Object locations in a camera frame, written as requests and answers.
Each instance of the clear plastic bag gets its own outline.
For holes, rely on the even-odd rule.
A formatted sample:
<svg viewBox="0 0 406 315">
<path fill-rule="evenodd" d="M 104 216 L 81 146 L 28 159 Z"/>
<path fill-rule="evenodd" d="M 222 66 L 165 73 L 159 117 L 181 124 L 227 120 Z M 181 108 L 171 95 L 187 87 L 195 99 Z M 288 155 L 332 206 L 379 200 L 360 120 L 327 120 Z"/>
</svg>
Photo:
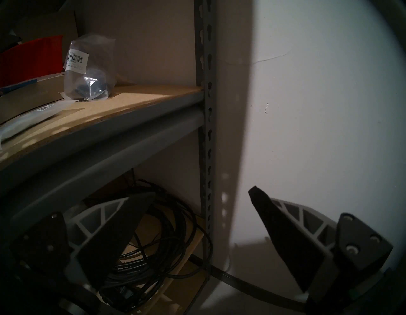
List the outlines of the clear plastic bag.
<svg viewBox="0 0 406 315">
<path fill-rule="evenodd" d="M 66 56 L 63 97 L 71 100 L 99 100 L 111 94 L 116 84 L 114 42 L 87 34 L 71 42 Z"/>
</svg>

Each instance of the white wall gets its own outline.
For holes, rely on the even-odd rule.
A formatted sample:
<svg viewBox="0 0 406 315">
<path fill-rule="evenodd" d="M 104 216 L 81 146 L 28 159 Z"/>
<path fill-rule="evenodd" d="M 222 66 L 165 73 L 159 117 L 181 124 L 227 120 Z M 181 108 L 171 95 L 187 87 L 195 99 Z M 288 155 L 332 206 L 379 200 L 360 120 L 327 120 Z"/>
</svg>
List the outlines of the white wall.
<svg viewBox="0 0 406 315">
<path fill-rule="evenodd" d="M 261 245 L 267 232 L 247 194 L 257 185 L 333 220 L 353 213 L 392 242 L 385 266 L 394 266 L 406 242 L 403 51 L 367 1 L 247 3 L 218 5 L 214 233 L 216 242 L 227 241 L 215 264 L 275 293 L 297 293 L 277 253 Z M 244 9 L 236 11 L 239 5 Z M 237 35 L 249 36 L 241 14 L 250 10 L 247 55 L 236 41 L 241 48 L 249 44 Z M 246 95 L 238 72 L 248 74 Z M 241 129 L 242 144 L 229 145 Z M 236 168 L 230 164 L 240 147 Z M 252 250 L 244 254 L 244 247 Z M 267 264 L 265 274 L 258 274 Z"/>
<path fill-rule="evenodd" d="M 122 76 L 194 85 L 191 0 L 80 3 L 84 31 L 117 38 Z M 249 200 L 253 185 L 334 220 L 359 216 L 395 245 L 385 266 L 395 265 L 406 241 L 406 63 L 379 14 L 361 0 L 219 0 L 217 32 L 214 265 L 300 292 Z M 198 207 L 196 140 L 137 171 Z"/>
</svg>

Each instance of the plastic bag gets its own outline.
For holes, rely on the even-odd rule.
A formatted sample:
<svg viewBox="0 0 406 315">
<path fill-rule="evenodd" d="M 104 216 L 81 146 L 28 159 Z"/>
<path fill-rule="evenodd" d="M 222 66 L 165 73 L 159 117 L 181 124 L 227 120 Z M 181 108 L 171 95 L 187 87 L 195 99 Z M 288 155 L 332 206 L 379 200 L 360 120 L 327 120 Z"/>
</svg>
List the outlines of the plastic bag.
<svg viewBox="0 0 406 315">
<path fill-rule="evenodd" d="M 71 42 L 66 56 L 63 97 L 71 100 L 106 99 L 116 84 L 114 42 L 88 34 Z"/>
<path fill-rule="evenodd" d="M 0 126 L 0 150 L 2 140 L 8 139 L 20 131 L 27 129 L 67 108 L 70 104 L 76 102 L 75 100 L 60 100 L 55 103 L 51 103 L 42 106 L 37 109 L 33 109 L 27 113 L 17 116 Z"/>
</svg>

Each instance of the cable bundle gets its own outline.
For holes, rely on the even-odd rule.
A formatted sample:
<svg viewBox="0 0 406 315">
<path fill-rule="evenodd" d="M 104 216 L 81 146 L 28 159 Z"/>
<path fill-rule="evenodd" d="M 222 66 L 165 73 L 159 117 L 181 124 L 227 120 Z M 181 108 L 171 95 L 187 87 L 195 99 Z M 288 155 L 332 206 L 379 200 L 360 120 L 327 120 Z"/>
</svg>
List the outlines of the cable bundle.
<svg viewBox="0 0 406 315">
<path fill-rule="evenodd" d="M 108 275 L 103 288 L 100 290 L 100 295 L 105 302 L 123 312 L 129 312 L 148 301 L 161 287 L 165 278 L 185 279 L 197 274 L 206 267 L 213 254 L 213 244 L 209 235 L 198 225 L 196 215 L 188 205 L 167 193 L 158 185 L 145 180 L 134 180 L 134 183 L 134 187 L 129 186 L 130 193 L 153 191 L 157 195 L 155 202 L 150 206 L 146 214 L 152 215 L 160 221 L 161 238 L 154 239 L 152 242 L 144 245 L 141 244 L 137 233 L 134 233 L 134 238 L 139 248 L 122 254 L 119 259 L 127 259 L 138 253 L 141 253 L 142 258 L 117 264 Z M 159 206 L 164 206 L 173 211 L 175 227 L 163 211 L 159 209 Z M 187 239 L 185 218 L 193 224 L 192 232 Z M 186 248 L 195 237 L 197 229 L 203 232 L 210 244 L 207 260 L 203 265 L 189 274 L 171 274 L 171 271 L 179 265 L 185 256 Z M 156 252 L 147 256 L 145 249 L 155 244 L 158 244 Z"/>
</svg>

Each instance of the label sticker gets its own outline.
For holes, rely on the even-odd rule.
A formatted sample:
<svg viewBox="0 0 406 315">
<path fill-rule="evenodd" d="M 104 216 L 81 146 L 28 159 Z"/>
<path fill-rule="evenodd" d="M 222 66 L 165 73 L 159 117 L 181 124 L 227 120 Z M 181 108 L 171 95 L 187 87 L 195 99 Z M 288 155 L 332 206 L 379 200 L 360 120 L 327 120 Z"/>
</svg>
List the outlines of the label sticker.
<svg viewBox="0 0 406 315">
<path fill-rule="evenodd" d="M 47 108 L 52 107 L 53 105 L 54 105 L 54 104 L 42 106 L 41 108 L 38 108 L 37 111 L 44 111 L 44 110 L 46 110 Z"/>
<path fill-rule="evenodd" d="M 81 52 L 80 50 L 72 48 L 69 49 L 68 60 L 66 61 L 65 70 L 66 71 L 71 70 L 77 73 L 85 74 L 88 58 L 89 54 L 85 52 Z"/>
</svg>

